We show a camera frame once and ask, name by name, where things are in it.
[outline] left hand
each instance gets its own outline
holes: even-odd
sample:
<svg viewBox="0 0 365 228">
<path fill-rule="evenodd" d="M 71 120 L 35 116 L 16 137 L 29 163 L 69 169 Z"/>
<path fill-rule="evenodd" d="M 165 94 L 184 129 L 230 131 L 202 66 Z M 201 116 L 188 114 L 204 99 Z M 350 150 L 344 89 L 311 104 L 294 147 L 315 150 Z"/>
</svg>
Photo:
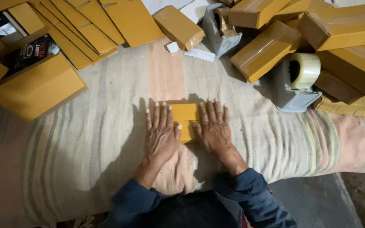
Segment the left hand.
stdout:
<svg viewBox="0 0 365 228">
<path fill-rule="evenodd" d="M 181 137 L 181 125 L 174 130 L 173 112 L 165 102 L 161 107 L 156 102 L 153 121 L 146 109 L 145 156 L 135 174 L 135 180 L 150 189 L 161 167 L 173 157 Z"/>
</svg>

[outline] tape roll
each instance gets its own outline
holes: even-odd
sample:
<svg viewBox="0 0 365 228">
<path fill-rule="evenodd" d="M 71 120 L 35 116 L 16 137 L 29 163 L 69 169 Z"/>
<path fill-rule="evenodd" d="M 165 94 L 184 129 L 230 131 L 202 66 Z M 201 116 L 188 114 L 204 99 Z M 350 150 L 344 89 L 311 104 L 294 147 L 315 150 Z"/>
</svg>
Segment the tape roll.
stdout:
<svg viewBox="0 0 365 228">
<path fill-rule="evenodd" d="M 320 60 L 317 55 L 294 53 L 289 57 L 291 89 L 304 91 L 310 88 L 320 73 Z"/>
</svg>

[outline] hand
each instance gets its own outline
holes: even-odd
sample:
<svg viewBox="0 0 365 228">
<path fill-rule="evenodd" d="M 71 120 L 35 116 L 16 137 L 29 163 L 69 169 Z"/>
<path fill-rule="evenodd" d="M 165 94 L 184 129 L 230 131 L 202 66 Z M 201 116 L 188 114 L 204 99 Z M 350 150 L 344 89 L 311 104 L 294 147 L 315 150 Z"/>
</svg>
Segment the hand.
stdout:
<svg viewBox="0 0 365 228">
<path fill-rule="evenodd" d="M 181 137 L 181 124 L 174 130 L 173 112 L 165 102 L 156 102 L 153 121 L 146 109 L 145 156 L 135 174 L 135 180 L 150 189 L 163 165 L 173 157 Z"/>
<path fill-rule="evenodd" d="M 200 113 L 201 124 L 197 122 L 193 124 L 197 138 L 205 149 L 214 152 L 233 176 L 248 169 L 247 164 L 232 144 L 227 105 L 223 106 L 222 114 L 219 101 L 215 99 L 215 102 L 212 102 L 208 99 L 208 112 L 201 102 Z"/>
</svg>

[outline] blue jacket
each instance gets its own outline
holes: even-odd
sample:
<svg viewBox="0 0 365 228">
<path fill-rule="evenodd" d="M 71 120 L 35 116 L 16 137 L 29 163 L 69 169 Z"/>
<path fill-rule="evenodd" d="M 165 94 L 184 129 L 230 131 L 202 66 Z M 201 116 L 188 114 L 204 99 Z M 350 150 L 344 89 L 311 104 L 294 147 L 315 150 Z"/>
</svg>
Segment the blue jacket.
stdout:
<svg viewBox="0 0 365 228">
<path fill-rule="evenodd" d="M 222 173 L 213 188 L 239 202 L 254 228 L 296 228 L 267 190 L 264 177 L 247 169 L 237 177 Z M 238 222 L 217 199 L 214 191 L 194 192 L 162 200 L 161 193 L 130 179 L 112 198 L 114 204 L 102 228 L 127 227 L 238 227 Z"/>
</svg>

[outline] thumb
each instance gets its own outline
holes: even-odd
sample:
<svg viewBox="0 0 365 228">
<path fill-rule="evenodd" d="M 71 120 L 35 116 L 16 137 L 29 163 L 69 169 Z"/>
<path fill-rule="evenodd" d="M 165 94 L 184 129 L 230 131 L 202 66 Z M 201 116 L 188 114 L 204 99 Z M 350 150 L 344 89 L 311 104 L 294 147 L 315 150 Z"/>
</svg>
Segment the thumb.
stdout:
<svg viewBox="0 0 365 228">
<path fill-rule="evenodd" d="M 181 138 L 181 128 L 182 128 L 183 126 L 181 125 L 181 124 L 179 124 L 177 127 L 176 127 L 176 129 L 175 129 L 175 131 L 174 131 L 174 136 L 175 136 L 175 138 L 176 138 L 176 141 L 178 142 L 178 141 L 180 141 L 180 138 Z"/>
</svg>

